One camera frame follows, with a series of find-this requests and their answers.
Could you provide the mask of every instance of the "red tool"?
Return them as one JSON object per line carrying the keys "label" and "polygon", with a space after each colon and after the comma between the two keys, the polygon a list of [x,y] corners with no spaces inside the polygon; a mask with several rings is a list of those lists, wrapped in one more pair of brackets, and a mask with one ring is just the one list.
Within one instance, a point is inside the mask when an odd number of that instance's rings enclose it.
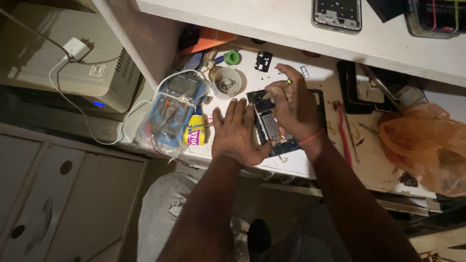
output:
{"label": "red tool", "polygon": [[333,102],[333,109],[335,111],[340,112],[340,123],[338,125],[338,129],[340,131],[340,135],[342,136],[342,141],[343,141],[343,151],[345,154],[345,160],[348,162],[348,164],[353,168],[353,161],[351,160],[351,153],[350,153],[350,146],[348,145],[348,140],[346,139],[346,133],[345,129],[343,129],[343,108],[342,108],[342,103],[340,101],[334,101]]}

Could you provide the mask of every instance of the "glue tube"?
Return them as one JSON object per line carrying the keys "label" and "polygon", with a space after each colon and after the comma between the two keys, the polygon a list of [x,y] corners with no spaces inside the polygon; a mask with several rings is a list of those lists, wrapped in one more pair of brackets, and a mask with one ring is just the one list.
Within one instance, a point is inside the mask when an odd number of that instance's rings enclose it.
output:
{"label": "glue tube", "polygon": [[189,120],[188,127],[185,130],[186,145],[204,145],[206,137],[204,130],[204,118],[200,115],[193,115]]}

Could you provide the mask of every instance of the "solder wire spool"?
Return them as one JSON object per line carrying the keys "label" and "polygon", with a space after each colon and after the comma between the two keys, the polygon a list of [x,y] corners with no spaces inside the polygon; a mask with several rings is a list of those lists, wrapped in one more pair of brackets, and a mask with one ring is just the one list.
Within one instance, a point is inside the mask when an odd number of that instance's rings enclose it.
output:
{"label": "solder wire spool", "polygon": [[223,59],[227,65],[235,65],[240,61],[240,55],[236,50],[231,50],[223,56]]}

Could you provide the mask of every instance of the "blue multimeter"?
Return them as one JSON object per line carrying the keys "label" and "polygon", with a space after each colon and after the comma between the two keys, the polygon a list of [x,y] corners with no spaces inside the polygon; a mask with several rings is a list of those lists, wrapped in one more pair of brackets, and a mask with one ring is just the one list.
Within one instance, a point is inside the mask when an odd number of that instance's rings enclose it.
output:
{"label": "blue multimeter", "polygon": [[[167,80],[160,88],[160,92],[174,97],[184,96],[190,103],[198,105],[205,89],[202,80],[187,74],[179,74]],[[183,141],[183,134],[194,107],[161,93],[152,107],[147,125],[154,140],[157,141],[157,147],[159,144],[178,147]]]}

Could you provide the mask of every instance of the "screwdriver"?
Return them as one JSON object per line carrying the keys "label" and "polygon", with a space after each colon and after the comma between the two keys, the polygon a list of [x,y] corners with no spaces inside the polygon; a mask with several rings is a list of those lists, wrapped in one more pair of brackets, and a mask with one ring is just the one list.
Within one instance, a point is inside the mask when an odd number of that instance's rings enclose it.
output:
{"label": "screwdriver", "polygon": [[[293,83],[293,81],[287,79],[287,80],[286,80],[281,86],[279,86],[279,87],[280,87],[281,89],[283,89],[283,88],[285,88],[285,87],[291,85],[292,83]],[[272,96],[273,96],[272,92],[267,92],[267,93],[265,94],[265,96],[263,96],[259,101],[264,101],[264,100],[270,99],[270,98],[272,98]]]}

